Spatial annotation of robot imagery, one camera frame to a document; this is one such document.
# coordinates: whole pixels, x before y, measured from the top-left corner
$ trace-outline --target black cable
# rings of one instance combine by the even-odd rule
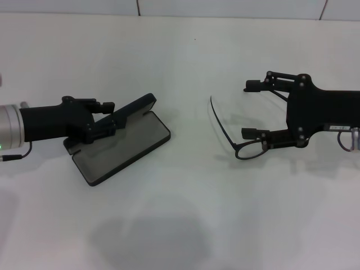
[[[345,150],[346,152],[351,152],[350,149],[346,148],[343,143],[341,142],[341,139],[340,139],[340,136],[341,136],[342,132],[340,131],[338,134],[337,134],[337,142],[339,143],[340,147]]]
[[[270,89],[269,90],[271,93],[275,94],[276,96],[278,96],[279,98],[281,98],[282,100],[286,101],[287,102],[287,97],[284,97],[282,94],[279,94],[278,92]]]
[[[30,152],[32,151],[32,149],[33,149],[33,142],[29,142],[29,149],[25,155],[22,155],[22,158],[27,157],[30,154]]]
[[[3,156],[0,156],[0,158],[1,158],[1,161],[11,161],[11,160],[23,159],[30,154],[32,149],[33,149],[33,143],[29,142],[29,150],[26,152],[25,155],[3,155]]]

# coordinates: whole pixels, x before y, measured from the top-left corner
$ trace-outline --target white wall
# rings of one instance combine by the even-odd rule
[[[141,15],[320,18],[326,0],[139,0]]]
[[[0,0],[0,12],[138,15],[136,0]]]
[[[323,20],[360,20],[359,0],[328,0]]]
[[[141,15],[319,19],[326,0],[139,0]],[[0,12],[138,15],[136,0],[0,0]]]

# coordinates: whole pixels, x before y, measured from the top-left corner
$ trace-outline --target black eyeglasses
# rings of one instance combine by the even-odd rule
[[[266,145],[263,145],[263,143],[266,143],[266,141],[263,141],[261,139],[255,139],[253,141],[249,141],[249,142],[244,142],[244,143],[241,143],[241,144],[236,144],[234,143],[231,139],[230,139],[230,136],[227,134],[227,132],[225,131],[223,125],[220,123],[220,120],[218,118],[218,115],[216,114],[215,112],[215,109],[214,109],[214,106],[213,106],[213,100],[212,100],[212,97],[210,96],[210,103],[211,103],[211,108],[213,108],[213,112],[214,112],[214,115],[215,115],[215,118],[217,120],[217,122],[219,123],[219,126],[221,128],[221,130],[223,131],[226,139],[229,141],[229,143],[231,144],[232,148],[235,150],[235,157],[237,159],[241,159],[241,160],[249,160],[249,159],[255,159],[257,158],[258,156],[261,156],[263,154],[265,154],[268,149],[266,147]],[[253,156],[249,156],[249,157],[241,157],[239,156],[239,152],[241,149],[243,149],[244,147],[248,146],[248,145],[252,145],[254,143],[260,143],[262,145],[262,152],[257,154],[257,155],[253,155]]]

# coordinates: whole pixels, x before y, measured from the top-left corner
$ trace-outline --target label sticker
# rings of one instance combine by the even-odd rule
[[[331,125],[329,130],[331,130],[331,131],[348,131],[348,130],[350,130],[350,127],[347,127],[345,125]]]

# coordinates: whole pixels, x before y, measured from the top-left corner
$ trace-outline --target white table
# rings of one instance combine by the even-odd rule
[[[0,164],[0,269],[360,269],[360,156],[321,133],[241,162],[209,107],[241,142],[286,128],[246,80],[359,90],[359,63],[358,22],[1,14],[1,104],[152,92],[172,139],[97,187],[62,139]]]

